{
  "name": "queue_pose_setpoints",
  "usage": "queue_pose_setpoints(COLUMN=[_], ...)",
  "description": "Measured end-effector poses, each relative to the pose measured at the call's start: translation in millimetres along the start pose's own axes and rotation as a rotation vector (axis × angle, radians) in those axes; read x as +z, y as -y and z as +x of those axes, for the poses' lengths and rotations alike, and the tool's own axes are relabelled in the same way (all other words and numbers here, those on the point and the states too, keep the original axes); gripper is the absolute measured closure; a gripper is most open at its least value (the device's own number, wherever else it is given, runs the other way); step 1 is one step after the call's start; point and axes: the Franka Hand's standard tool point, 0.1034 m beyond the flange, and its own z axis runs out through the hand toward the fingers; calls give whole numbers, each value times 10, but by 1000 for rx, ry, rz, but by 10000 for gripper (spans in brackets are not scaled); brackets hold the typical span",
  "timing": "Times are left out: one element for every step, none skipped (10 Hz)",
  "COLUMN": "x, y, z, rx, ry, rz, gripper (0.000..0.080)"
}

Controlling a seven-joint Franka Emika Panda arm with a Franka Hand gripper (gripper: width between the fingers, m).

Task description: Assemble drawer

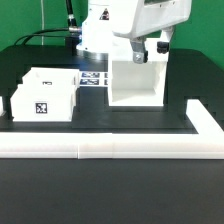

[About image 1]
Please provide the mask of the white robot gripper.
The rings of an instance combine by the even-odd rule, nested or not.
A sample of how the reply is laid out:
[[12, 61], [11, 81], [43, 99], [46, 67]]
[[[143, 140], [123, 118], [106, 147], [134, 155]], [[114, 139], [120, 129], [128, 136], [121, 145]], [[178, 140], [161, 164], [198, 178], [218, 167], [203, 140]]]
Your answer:
[[166, 54], [174, 33], [171, 26], [187, 21], [191, 6], [192, 0], [112, 0], [112, 32], [132, 39], [133, 61], [146, 63], [146, 39], [141, 36], [162, 30], [157, 52]]

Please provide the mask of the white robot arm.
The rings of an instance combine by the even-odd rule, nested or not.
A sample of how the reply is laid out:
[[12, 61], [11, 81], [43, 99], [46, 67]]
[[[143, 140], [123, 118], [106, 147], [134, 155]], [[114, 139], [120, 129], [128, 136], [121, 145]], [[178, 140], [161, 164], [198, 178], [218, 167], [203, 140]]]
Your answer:
[[166, 54], [174, 27], [189, 19], [191, 6], [192, 0], [88, 0], [78, 51], [106, 57], [116, 36], [130, 41], [135, 63], [146, 63], [146, 36], [160, 31], [157, 49]]

